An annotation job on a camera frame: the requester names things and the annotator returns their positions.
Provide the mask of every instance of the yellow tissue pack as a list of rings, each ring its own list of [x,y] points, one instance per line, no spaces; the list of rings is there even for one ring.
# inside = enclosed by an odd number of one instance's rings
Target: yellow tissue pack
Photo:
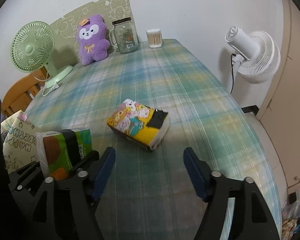
[[[153,151],[166,134],[170,121],[167,112],[127,98],[107,119],[107,124],[116,134]]]

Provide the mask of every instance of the table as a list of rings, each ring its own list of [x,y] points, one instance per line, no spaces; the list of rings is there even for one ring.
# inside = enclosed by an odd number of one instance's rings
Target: table
[[[26,113],[44,131],[88,127],[95,150],[115,148],[96,212],[105,239],[194,238],[206,204],[183,165],[185,147],[227,177],[253,177],[281,235],[278,190],[257,135],[232,96],[177,40],[164,40],[158,49],[143,42],[136,52],[77,64],[62,83],[46,97],[39,93]],[[155,152],[106,125],[126,98],[169,112],[170,128]],[[230,200],[221,239],[227,239],[233,206]]]

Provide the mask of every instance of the tiled floor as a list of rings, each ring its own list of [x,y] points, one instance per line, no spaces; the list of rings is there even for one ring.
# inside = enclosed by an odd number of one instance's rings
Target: tiled floor
[[[281,202],[281,207],[283,207],[285,201],[287,200],[287,181],[286,177],[283,173],[283,169],[279,160],[279,157],[277,155],[277,152],[266,132],[266,130],[263,128],[263,125],[260,121],[255,117],[253,113],[246,113],[248,122],[250,125],[254,128],[256,131],[256,134],[259,137],[259,140],[265,150],[265,153],[268,157],[269,163],[272,168],[272,172],[274,175],[274,179],[278,186],[279,191],[279,197]]]

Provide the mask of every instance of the cabinet door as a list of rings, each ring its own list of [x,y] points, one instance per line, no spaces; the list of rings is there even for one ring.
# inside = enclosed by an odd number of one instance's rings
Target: cabinet door
[[[300,186],[300,12],[292,1],[291,18],[287,63],[260,121],[277,150],[288,188],[295,189],[296,185]]]

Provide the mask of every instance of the checkered fabric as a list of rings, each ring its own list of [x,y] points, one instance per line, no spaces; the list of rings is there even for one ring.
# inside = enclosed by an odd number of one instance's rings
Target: checkered fabric
[[[136,52],[78,64],[61,82],[46,97],[38,94],[26,113],[45,131],[88,127],[95,150],[116,150],[96,212],[105,239],[194,238],[206,204],[183,165],[185,147],[227,177],[253,177],[281,235],[278,190],[257,135],[226,89],[178,41],[164,40],[158,49],[143,42]],[[169,112],[170,128],[156,151],[145,152],[106,125],[126,98]],[[230,199],[221,239],[233,207]]]

